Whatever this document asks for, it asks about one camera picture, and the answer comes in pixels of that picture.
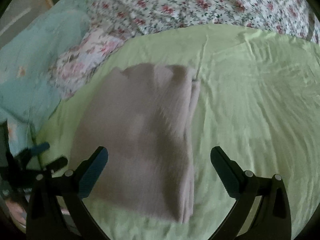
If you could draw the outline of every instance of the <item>taupe towel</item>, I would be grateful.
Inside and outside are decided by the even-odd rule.
[[[92,194],[177,222],[193,212],[190,123],[199,96],[195,71],[179,65],[115,68],[77,128],[70,167],[98,146],[109,161]]]

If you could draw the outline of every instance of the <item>silver bolt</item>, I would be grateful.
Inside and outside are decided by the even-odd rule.
[[[245,174],[247,177],[252,177],[252,176],[253,176],[253,172],[252,172],[252,171],[245,171],[244,174]]]
[[[67,170],[67,171],[64,173],[64,175],[65,175],[66,177],[70,177],[70,176],[72,176],[72,174],[73,174],[73,170]]]
[[[7,196],[7,195],[9,195],[9,190],[7,190],[7,189],[3,190],[2,193],[3,193],[3,195]]]
[[[276,178],[276,180],[279,180],[279,181],[281,181],[281,179],[282,179],[282,177],[279,174],[276,174],[275,178]]]
[[[38,174],[38,175],[36,176],[36,180],[41,180],[41,179],[43,179],[43,175],[42,175],[42,174]]]

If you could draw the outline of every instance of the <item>folded cloth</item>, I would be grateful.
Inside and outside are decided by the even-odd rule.
[[[115,68],[77,128],[70,168],[98,146],[109,161],[92,195],[128,210],[187,222],[193,212],[190,124],[200,91],[195,71],[180,65]]]

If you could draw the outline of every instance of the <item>mattress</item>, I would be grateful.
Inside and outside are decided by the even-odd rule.
[[[234,204],[210,163],[210,150],[219,145],[243,170],[283,177],[294,238],[320,202],[319,59],[315,43],[232,25],[198,25],[130,39],[42,127],[37,143],[48,141],[51,148],[41,163],[70,157],[90,98],[113,67],[142,62],[190,66],[197,69],[201,92],[192,121],[195,198],[189,222],[156,220],[93,196],[84,199],[86,207],[113,240],[206,240]]]

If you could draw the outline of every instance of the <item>folded edge of cloth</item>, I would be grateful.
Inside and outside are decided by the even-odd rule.
[[[98,146],[109,161],[92,195],[152,217],[188,222],[194,170],[190,126],[200,92],[195,70],[149,63],[115,68],[77,128],[70,168]]]

